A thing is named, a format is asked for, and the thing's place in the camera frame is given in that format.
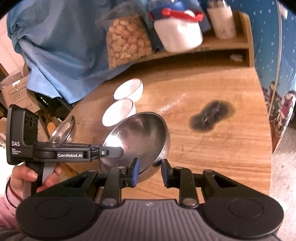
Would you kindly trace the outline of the person's left hand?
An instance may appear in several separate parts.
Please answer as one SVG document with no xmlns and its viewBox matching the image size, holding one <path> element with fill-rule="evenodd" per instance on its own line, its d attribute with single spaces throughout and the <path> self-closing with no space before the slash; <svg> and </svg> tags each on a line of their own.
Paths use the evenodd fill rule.
<svg viewBox="0 0 296 241">
<path fill-rule="evenodd" d="M 62 173 L 60 165 L 55 167 L 53 174 L 51 174 L 44 182 L 44 184 L 37 189 L 41 192 L 49 187 L 58 184 L 59 175 Z M 14 196 L 23 197 L 23 182 L 35 182 L 37 180 L 37 173 L 25 165 L 15 166 L 10 177 L 9 188 Z"/>
</svg>

